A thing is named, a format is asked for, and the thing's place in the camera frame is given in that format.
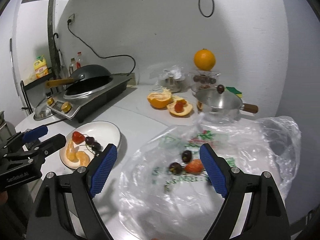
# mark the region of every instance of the wall outlet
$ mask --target wall outlet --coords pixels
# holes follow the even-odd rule
[[[71,23],[69,23],[70,25],[73,24],[75,22],[75,14],[70,15],[68,20],[71,20]]]

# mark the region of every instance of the green sponge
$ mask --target green sponge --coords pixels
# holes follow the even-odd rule
[[[234,87],[226,87],[231,93],[234,93],[238,97],[242,98],[242,93],[238,90],[236,90]]]

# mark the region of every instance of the blue gripper pad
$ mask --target blue gripper pad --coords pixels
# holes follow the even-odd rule
[[[104,159],[102,160],[101,164],[95,171],[94,175],[91,178],[91,188],[90,188],[90,195],[93,198],[96,194],[99,194],[104,184],[107,181],[107,178],[113,168],[118,157],[117,147],[112,145]]]
[[[22,141],[23,143],[30,143],[39,139],[42,136],[45,136],[47,133],[48,127],[46,127],[45,125],[41,125],[29,132],[26,132],[22,137]]]
[[[228,189],[226,186],[226,177],[222,174],[222,171],[214,161],[210,152],[205,145],[200,147],[200,160],[204,165],[205,170],[208,173],[208,176],[211,180],[211,183],[215,191],[222,195],[225,198],[228,194]]]

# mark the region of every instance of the cooker control knob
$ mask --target cooker control knob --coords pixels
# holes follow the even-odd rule
[[[54,103],[53,98],[49,98],[49,99],[47,100],[48,106],[51,106],[53,103]]]
[[[71,110],[72,106],[69,102],[65,102],[62,106],[61,106],[61,110],[64,112],[64,113],[67,113]]]

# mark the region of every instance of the wooden handle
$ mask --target wooden handle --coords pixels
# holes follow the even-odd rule
[[[63,85],[69,85],[75,82],[74,78],[64,78],[64,79],[56,79],[56,80],[49,80],[45,83],[45,88],[53,88]]]
[[[256,105],[243,104],[243,111],[256,114],[259,111],[259,108]]]

